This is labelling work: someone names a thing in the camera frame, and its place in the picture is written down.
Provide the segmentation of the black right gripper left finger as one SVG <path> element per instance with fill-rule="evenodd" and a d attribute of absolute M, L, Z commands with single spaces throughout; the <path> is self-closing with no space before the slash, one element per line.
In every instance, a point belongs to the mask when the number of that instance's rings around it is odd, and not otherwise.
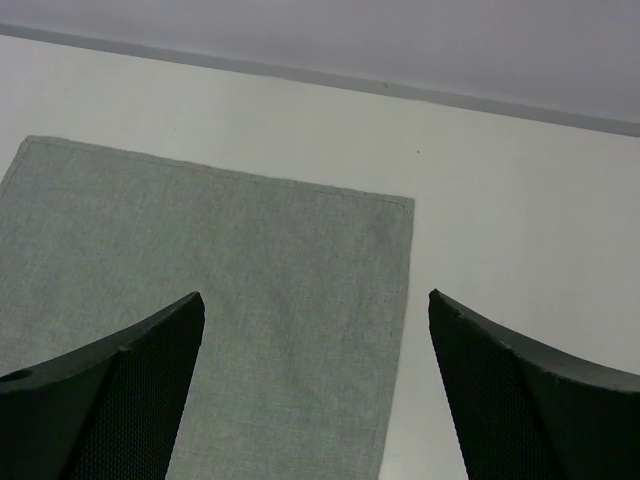
<path fill-rule="evenodd" d="M 204 331 L 192 292 L 1 378 L 4 479 L 163 479 Z"/>

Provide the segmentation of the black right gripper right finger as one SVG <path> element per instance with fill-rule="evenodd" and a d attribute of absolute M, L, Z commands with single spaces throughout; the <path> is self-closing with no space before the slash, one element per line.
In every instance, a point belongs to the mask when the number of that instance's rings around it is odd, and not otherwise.
<path fill-rule="evenodd" d="M 638 478 L 637 375 L 545 345 L 437 290 L 428 313 L 469 478 Z"/>

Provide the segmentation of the grey cloth napkin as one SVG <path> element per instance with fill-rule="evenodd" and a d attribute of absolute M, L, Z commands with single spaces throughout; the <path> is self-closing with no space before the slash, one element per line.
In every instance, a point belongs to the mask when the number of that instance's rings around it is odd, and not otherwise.
<path fill-rule="evenodd" d="M 1 369 L 196 291 L 205 329 L 171 479 L 375 479 L 412 200 L 52 137 L 1 182 Z"/>

